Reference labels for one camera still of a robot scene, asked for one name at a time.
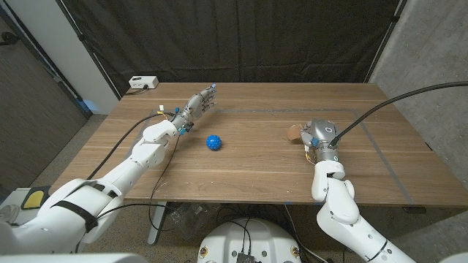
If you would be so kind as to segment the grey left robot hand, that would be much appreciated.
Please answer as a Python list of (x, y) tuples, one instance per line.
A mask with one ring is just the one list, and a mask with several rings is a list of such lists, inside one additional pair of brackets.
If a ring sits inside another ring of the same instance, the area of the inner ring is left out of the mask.
[(206, 89), (193, 95), (185, 106), (179, 110), (171, 123), (177, 128), (180, 135), (190, 132), (194, 122), (202, 117), (203, 113), (216, 105), (215, 100), (216, 85), (212, 84)]

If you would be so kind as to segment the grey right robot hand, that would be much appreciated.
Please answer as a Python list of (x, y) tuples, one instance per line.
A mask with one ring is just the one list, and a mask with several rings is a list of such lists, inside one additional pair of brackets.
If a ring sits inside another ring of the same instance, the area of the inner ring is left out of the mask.
[(333, 122), (314, 119), (309, 121), (300, 133), (308, 160), (314, 163), (339, 161), (336, 146), (331, 146), (331, 141), (338, 135)]

